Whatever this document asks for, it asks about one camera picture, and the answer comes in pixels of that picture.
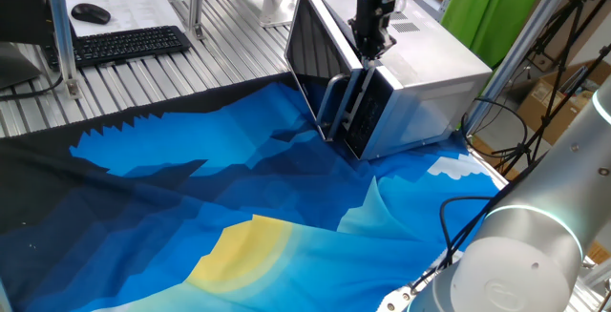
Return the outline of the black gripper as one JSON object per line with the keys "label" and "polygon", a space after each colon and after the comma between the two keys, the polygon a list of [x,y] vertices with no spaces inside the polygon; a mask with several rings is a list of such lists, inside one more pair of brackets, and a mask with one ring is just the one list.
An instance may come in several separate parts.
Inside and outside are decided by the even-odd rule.
{"label": "black gripper", "polygon": [[383,67],[379,58],[397,41],[388,32],[390,16],[395,9],[395,0],[357,0],[356,14],[348,20],[356,48],[364,58],[363,67],[369,71]]}

